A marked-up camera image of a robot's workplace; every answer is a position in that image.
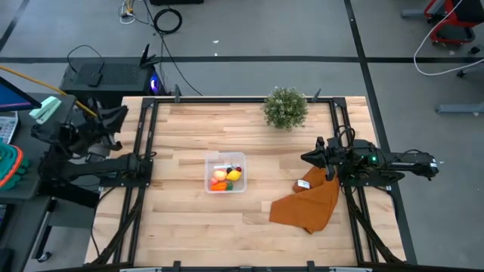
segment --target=wooden table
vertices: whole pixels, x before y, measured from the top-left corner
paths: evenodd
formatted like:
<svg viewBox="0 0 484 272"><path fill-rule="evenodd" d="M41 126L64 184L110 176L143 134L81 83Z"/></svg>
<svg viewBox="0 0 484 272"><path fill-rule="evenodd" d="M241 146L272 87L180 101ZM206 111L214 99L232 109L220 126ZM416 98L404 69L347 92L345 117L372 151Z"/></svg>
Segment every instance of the wooden table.
<svg viewBox="0 0 484 272"><path fill-rule="evenodd" d="M124 148L112 157L132 152L141 100L125 97L123 103L129 107L129 114L117 135ZM346 97L346 102L357 138L376 143L365 97ZM157 156L152 183L144 198L136 266L172 266L175 260L184 267L306 266L309 260L317 266L356 264L342 194L322 232L308 235L301 228L268 221L271 202L293 193L294 181L312 167L299 156L314 149L317 136L333 136L329 107L309 104L305 127L291 132L268 127L260 107L159 105L153 145ZM213 151L245 153L245 193L204 192L204 156ZM397 257L405 259L391 198L374 188L367 187L365 192L374 229ZM94 235L101 251L118 229L124 193L124 188L116 188L98 207ZM130 233L126 234L122 260L126 260ZM360 235L365 260L369 261L362 228ZM86 261L95 257L91 242Z"/></svg>

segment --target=clear plastic box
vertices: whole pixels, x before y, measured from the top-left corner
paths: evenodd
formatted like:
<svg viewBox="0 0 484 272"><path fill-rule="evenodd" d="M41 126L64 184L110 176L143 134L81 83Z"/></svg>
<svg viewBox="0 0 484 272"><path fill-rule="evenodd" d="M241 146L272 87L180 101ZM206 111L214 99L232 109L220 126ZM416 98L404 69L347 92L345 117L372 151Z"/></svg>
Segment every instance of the clear plastic box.
<svg viewBox="0 0 484 272"><path fill-rule="evenodd" d="M226 169L227 167L242 168L241 176L238 181L233 181L232 190L211 190L213 172L217 169ZM231 153L211 153L205 157L205 191L207 193L243 193L247 189L247 165L245 155L242 152Z"/></svg>

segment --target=potted plant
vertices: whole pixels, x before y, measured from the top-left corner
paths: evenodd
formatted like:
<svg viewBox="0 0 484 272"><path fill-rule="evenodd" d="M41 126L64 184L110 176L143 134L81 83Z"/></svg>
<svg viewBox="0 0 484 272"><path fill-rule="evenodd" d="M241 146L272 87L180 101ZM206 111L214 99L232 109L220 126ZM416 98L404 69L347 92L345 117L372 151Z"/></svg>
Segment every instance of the potted plant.
<svg viewBox="0 0 484 272"><path fill-rule="evenodd" d="M262 105L267 125L276 128L303 126L308 114L308 103L304 94L295 88L277 88L265 99Z"/></svg>

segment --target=gray floor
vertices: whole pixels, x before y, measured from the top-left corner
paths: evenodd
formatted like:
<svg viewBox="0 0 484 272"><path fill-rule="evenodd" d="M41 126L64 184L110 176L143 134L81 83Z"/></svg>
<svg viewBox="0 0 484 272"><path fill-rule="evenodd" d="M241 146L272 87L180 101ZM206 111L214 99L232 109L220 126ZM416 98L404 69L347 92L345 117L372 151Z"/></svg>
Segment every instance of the gray floor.
<svg viewBox="0 0 484 272"><path fill-rule="evenodd" d="M0 3L0 32L7 29L20 3ZM425 20L401 19L399 9L425 3L352 0L367 57L412 57L430 26ZM120 5L120 0L31 0L0 57L65 57L81 44L92 45L104 56L137 57L148 42L150 52L159 54L160 39L152 29L141 23L119 23L116 9ZM184 24L179 32L166 37L174 56L356 56L343 1L206 0L204 5L175 8L182 13ZM146 20L141 2L135 3L135 12ZM173 22L171 17L163 21L166 28ZM470 47L484 43L484 28L476 28L476 34L472 45L459 50L427 43L419 56L464 56ZM74 55L94 56L87 49ZM66 67L65 63L6 65L52 85L59 85ZM421 69L436 72L458 65L425 64ZM207 95L267 94L276 85L294 86L306 94L319 88L321 95L367 94L359 63L209 62L178 66L191 84ZM417 148L441 162L441 173L432 182L411 175L400 181L419 264L484 268L484 187L479 171L484 152L480 144L483 117L444 116L434 111L440 103L483 101L482 73L459 79L454 73L422 76L409 63L370 63L369 68L392 150ZM177 84L184 94L193 94L172 64L163 64L163 70L170 89ZM26 91L49 91L12 75L0 76ZM54 229L47 249L55 257L40 265L29 263L26 270L80 265L88 237L82 228Z"/></svg>

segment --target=brown towel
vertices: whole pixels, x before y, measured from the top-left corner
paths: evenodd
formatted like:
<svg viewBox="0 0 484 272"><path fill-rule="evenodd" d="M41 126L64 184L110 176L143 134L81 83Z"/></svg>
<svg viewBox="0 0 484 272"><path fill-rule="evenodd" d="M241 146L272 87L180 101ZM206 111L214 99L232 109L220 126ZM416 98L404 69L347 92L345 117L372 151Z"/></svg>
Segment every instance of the brown towel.
<svg viewBox="0 0 484 272"><path fill-rule="evenodd" d="M302 178L309 182L310 189L293 186L292 195L274 201L271 206L270 222L303 227L313 234L326 227L340 194L337 178L326 181L324 169L311 168Z"/></svg>

